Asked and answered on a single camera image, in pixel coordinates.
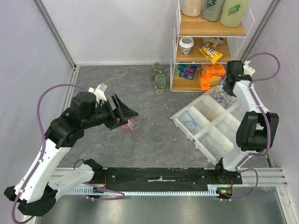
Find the clear glass bottle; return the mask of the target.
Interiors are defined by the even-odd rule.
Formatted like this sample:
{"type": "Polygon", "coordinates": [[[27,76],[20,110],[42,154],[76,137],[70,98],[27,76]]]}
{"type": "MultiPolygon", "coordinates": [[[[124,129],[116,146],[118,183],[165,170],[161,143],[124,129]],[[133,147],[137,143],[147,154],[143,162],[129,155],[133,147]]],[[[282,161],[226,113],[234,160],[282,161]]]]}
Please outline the clear glass bottle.
{"type": "Polygon", "coordinates": [[[155,80],[156,75],[158,74],[158,72],[160,71],[160,63],[159,62],[155,62],[154,66],[151,70],[151,79],[152,81],[155,80]]]}
{"type": "Polygon", "coordinates": [[[166,77],[162,70],[158,71],[158,74],[155,77],[155,89],[157,92],[163,92],[166,87],[166,77]]]}

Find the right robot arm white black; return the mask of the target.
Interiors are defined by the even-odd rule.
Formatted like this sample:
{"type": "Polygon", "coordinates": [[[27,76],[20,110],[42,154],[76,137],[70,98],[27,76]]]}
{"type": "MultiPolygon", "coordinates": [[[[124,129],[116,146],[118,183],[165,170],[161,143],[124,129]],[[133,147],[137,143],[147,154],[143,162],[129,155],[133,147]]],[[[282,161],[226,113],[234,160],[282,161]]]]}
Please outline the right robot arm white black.
{"type": "Polygon", "coordinates": [[[214,178],[221,184],[236,178],[241,166],[251,157],[267,155],[274,142],[279,117],[261,103],[253,84],[254,72],[248,61],[227,63],[223,90],[238,98],[245,114],[236,131],[237,147],[216,164],[214,178]]]}

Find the yellow candy bag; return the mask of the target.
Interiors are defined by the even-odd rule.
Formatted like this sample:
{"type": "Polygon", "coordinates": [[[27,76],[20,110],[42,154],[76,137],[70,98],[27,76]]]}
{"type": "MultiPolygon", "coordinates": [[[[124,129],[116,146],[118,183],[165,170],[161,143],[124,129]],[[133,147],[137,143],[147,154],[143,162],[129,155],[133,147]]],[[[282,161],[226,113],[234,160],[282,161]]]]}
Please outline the yellow candy bag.
{"type": "Polygon", "coordinates": [[[198,48],[198,51],[207,58],[211,64],[216,64],[223,57],[223,54],[211,48],[210,44],[204,44],[198,48]]]}

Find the orange snack boxes stack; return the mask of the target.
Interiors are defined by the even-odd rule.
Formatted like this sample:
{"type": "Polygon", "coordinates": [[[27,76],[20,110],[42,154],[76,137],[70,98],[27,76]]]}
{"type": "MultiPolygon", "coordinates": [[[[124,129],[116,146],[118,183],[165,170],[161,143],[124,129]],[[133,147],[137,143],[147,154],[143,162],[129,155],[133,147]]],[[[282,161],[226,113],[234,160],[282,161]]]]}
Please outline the orange snack boxes stack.
{"type": "Polygon", "coordinates": [[[199,83],[203,91],[207,91],[221,83],[226,71],[221,63],[204,63],[199,67],[199,83]]]}

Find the grey green bottle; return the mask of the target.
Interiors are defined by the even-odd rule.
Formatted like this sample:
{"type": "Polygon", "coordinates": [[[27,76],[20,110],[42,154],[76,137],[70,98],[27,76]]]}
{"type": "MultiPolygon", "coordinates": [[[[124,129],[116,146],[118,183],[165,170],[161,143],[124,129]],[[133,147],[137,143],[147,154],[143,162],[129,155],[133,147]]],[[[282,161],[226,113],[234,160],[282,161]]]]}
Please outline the grey green bottle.
{"type": "Polygon", "coordinates": [[[216,22],[220,19],[225,0],[206,0],[204,2],[202,17],[207,21],[216,22]]]}

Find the beige jar on shelf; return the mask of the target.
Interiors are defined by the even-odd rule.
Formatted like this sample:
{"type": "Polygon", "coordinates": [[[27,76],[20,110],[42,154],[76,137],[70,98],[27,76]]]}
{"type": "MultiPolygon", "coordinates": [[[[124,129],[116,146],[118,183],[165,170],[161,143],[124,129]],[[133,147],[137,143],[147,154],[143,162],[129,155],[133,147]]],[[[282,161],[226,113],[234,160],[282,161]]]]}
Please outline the beige jar on shelf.
{"type": "Polygon", "coordinates": [[[182,12],[189,17],[197,17],[201,14],[203,0],[184,0],[182,12]]]}

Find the white paper coffee cup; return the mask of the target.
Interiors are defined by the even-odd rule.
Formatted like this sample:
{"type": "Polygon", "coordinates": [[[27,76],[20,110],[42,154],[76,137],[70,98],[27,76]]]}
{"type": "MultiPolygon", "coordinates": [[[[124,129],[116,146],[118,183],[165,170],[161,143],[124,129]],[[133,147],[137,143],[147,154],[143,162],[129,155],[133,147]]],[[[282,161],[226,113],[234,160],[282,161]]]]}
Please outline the white paper coffee cup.
{"type": "Polygon", "coordinates": [[[191,52],[191,48],[194,46],[194,39],[192,37],[182,37],[179,41],[179,45],[183,55],[188,55],[191,52]]]}

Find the front clear glass bottle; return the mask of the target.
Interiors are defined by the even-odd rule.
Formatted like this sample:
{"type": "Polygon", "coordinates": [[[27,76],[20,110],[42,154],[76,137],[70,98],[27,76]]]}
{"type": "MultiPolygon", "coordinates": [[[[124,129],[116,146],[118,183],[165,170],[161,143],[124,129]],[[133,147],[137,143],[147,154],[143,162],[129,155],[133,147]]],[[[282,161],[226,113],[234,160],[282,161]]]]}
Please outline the front clear glass bottle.
{"type": "Polygon", "coordinates": [[[157,92],[163,92],[166,87],[166,77],[162,70],[158,71],[158,74],[155,77],[155,89],[157,92]]]}

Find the blue sponge package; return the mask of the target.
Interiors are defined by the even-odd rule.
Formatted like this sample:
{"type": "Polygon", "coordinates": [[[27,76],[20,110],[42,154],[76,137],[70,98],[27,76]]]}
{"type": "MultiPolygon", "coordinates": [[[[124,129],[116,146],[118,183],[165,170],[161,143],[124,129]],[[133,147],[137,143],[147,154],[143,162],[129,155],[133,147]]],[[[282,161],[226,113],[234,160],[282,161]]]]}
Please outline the blue sponge package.
{"type": "Polygon", "coordinates": [[[185,79],[193,80],[196,70],[197,66],[191,64],[179,64],[175,69],[175,75],[185,79]]]}

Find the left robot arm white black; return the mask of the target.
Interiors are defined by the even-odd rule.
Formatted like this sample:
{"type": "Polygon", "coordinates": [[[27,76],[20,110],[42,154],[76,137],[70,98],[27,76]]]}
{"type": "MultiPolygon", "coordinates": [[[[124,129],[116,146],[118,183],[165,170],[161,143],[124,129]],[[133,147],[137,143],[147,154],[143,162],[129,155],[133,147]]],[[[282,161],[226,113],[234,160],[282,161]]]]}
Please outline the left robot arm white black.
{"type": "Polygon", "coordinates": [[[41,217],[69,190],[85,182],[99,183],[102,180],[103,167],[93,159],[86,160],[61,178],[51,181],[50,177],[76,141],[84,136],[86,129],[105,125],[113,130],[138,117],[139,114],[127,107],[116,94],[111,97],[114,109],[101,91],[82,91],[72,98],[70,107],[51,122],[42,148],[26,175],[17,185],[4,191],[22,214],[41,217]]]}

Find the white compartment tray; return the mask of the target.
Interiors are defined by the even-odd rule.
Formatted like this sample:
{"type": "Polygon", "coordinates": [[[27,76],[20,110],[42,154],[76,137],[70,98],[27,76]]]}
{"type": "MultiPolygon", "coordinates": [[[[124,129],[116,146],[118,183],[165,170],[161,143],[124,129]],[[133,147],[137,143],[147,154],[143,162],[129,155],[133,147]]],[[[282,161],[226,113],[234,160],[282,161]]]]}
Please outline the white compartment tray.
{"type": "Polygon", "coordinates": [[[236,131],[244,114],[238,99],[218,85],[172,115],[171,120],[215,165],[237,147],[236,131]]]}

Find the rear clear glass bottle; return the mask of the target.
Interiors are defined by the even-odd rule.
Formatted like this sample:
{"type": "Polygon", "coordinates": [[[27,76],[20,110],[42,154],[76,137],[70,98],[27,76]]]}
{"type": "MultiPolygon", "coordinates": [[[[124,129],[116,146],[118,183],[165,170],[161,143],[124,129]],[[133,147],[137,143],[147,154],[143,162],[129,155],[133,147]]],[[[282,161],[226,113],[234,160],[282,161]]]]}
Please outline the rear clear glass bottle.
{"type": "Polygon", "coordinates": [[[155,62],[154,66],[151,70],[151,79],[152,81],[155,80],[156,75],[158,74],[158,72],[160,71],[160,63],[159,62],[155,62]]]}

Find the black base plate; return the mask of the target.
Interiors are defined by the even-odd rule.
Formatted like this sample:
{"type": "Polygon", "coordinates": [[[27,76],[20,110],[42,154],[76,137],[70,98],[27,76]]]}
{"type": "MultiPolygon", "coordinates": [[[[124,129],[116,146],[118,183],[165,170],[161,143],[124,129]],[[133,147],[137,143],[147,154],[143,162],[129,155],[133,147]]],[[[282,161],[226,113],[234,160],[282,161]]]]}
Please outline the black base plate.
{"type": "Polygon", "coordinates": [[[204,191],[208,185],[242,184],[241,174],[204,168],[103,168],[90,181],[115,191],[204,191]]]}

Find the light green bottle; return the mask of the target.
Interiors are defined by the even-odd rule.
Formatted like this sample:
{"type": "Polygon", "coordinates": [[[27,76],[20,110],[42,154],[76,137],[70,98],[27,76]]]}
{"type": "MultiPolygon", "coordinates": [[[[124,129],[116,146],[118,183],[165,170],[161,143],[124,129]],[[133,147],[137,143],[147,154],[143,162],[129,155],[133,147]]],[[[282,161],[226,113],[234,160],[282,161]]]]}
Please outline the light green bottle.
{"type": "Polygon", "coordinates": [[[227,0],[224,4],[220,23],[235,28],[240,25],[246,12],[249,0],[227,0]]]}

